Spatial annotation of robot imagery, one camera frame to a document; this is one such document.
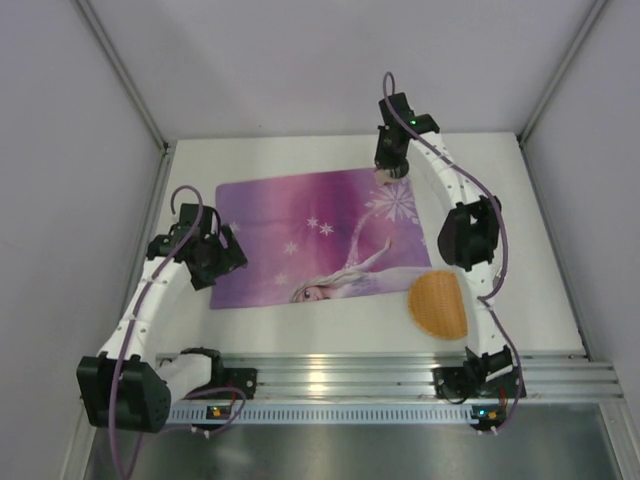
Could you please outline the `beige metal cup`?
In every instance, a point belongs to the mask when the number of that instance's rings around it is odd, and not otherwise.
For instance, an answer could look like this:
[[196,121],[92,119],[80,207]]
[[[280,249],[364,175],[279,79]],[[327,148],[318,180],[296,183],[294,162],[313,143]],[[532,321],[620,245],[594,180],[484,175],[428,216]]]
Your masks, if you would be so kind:
[[377,168],[374,173],[375,181],[380,186],[392,185],[400,182],[408,174],[407,167],[397,167],[394,169]]

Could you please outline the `purple printed cloth placemat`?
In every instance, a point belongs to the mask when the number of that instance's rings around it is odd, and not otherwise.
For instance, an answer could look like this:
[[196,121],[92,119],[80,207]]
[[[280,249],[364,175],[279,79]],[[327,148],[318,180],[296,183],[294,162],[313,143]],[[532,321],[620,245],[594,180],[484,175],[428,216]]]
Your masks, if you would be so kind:
[[222,184],[216,207],[248,264],[212,309],[405,291],[431,267],[412,185],[352,169]]

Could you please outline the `round orange woven plate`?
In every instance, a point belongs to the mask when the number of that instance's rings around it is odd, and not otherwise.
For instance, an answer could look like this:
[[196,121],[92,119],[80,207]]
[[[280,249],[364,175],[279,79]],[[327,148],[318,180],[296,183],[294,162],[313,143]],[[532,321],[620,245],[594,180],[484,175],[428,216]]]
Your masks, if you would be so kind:
[[408,309],[416,325],[432,337],[453,341],[468,334],[462,291],[452,271],[420,276],[409,289]]

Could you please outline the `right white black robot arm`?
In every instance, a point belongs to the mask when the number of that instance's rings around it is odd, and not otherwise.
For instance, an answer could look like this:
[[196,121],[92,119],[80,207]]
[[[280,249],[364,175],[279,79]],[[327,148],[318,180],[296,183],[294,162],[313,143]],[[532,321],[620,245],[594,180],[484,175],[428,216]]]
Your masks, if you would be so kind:
[[520,356],[492,306],[504,284],[509,259],[506,227],[499,199],[476,177],[456,164],[435,142],[440,127],[429,114],[417,115],[403,92],[379,102],[383,124],[374,156],[377,181],[399,182],[415,164],[426,168],[442,194],[447,216],[437,237],[440,257],[459,270],[474,298],[475,330],[466,359],[437,377],[437,395],[459,404],[478,396],[485,384],[520,372]]

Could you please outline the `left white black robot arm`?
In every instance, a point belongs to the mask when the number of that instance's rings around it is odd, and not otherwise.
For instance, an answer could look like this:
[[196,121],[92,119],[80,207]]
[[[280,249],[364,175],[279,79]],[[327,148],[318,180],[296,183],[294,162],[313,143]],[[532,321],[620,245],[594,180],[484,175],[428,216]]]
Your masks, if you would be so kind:
[[76,369],[89,423],[157,433],[178,401],[229,389],[219,351],[187,347],[159,365],[159,343],[187,317],[178,301],[211,289],[248,260],[229,225],[210,206],[184,203],[168,233],[148,245],[143,272],[122,319],[95,356]]

